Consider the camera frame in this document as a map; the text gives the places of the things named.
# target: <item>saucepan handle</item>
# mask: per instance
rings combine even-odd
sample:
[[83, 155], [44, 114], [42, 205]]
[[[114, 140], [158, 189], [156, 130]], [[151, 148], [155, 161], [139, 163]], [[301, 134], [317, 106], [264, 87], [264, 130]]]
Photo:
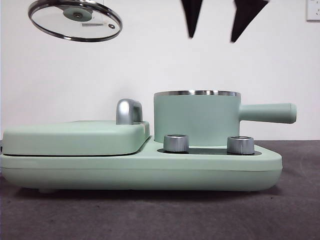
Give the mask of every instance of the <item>saucepan handle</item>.
[[297, 107], [292, 103], [241, 105], [239, 119], [293, 124], [297, 119]]
[[115, 122], [117, 125], [133, 125], [142, 122], [141, 103], [132, 99], [121, 99], [116, 106]]

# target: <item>appliance foot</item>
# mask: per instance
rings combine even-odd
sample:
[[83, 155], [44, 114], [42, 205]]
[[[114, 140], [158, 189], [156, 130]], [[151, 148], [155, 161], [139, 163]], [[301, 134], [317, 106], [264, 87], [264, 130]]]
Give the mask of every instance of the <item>appliance foot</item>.
[[56, 191], [58, 191], [57, 189], [47, 189], [47, 188], [39, 188], [39, 193], [41, 194], [53, 194]]

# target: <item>stainless steel rim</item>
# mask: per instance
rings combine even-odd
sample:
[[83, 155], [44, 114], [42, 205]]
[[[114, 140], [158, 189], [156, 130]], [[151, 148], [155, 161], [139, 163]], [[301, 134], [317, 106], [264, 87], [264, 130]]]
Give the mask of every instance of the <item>stainless steel rim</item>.
[[217, 95], [217, 96], [233, 96], [240, 97], [241, 94], [236, 91], [221, 91], [221, 90], [184, 90], [184, 91], [162, 91], [154, 94], [158, 96], [180, 96], [180, 95]]
[[[68, 35], [63, 35], [61, 33], [57, 33], [54, 31], [51, 31], [49, 29], [46, 29], [42, 26], [40, 26], [39, 24], [37, 24], [35, 21], [33, 21], [32, 19], [32, 15], [44, 8], [48, 8], [48, 7], [56, 7], [56, 6], [76, 6], [76, 7], [82, 7], [82, 8], [88, 8], [90, 10], [94, 10], [97, 11], [101, 14], [107, 15], [109, 18], [111, 18], [112, 20], [114, 20], [118, 25], [119, 25], [119, 31], [111, 36], [107, 36], [107, 37], [95, 37], [95, 38], [84, 38], [84, 37], [75, 37], [75, 36], [68, 36]], [[71, 40], [71, 41], [78, 41], [78, 42], [102, 42], [102, 41], [107, 41], [110, 39], [115, 38], [116, 36], [119, 35], [119, 33], [122, 30], [122, 21], [121, 18], [110, 8], [99, 4], [95, 1], [92, 0], [38, 0], [33, 2], [28, 9], [28, 16], [29, 19], [31, 20], [31, 22], [33, 23], [34, 26], [36, 26], [38, 29], [40, 29], [41, 31], [57, 37], [57, 38], [61, 38], [61, 39], [65, 39], [65, 40]]]

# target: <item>white wall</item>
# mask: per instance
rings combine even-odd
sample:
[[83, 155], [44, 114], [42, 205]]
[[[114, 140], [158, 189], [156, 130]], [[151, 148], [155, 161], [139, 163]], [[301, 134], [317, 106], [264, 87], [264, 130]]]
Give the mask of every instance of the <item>white wall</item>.
[[1, 124], [114, 120], [117, 101], [142, 103], [153, 128], [153, 94], [229, 90], [244, 104], [295, 103], [295, 124], [242, 122], [257, 140], [320, 139], [320, 23], [304, 0], [272, 0], [235, 44], [232, 0], [204, 0], [195, 37], [180, 0], [105, 0], [123, 20], [110, 41], [62, 40], [28, 19], [31, 0], [1, 1]]

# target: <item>glass lid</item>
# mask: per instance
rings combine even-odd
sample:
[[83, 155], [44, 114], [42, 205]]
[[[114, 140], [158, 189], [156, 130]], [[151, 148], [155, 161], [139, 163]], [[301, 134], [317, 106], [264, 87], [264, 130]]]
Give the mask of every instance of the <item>glass lid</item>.
[[78, 42], [110, 40], [122, 30], [120, 17], [92, 0], [38, 0], [30, 5], [28, 15], [41, 31]]

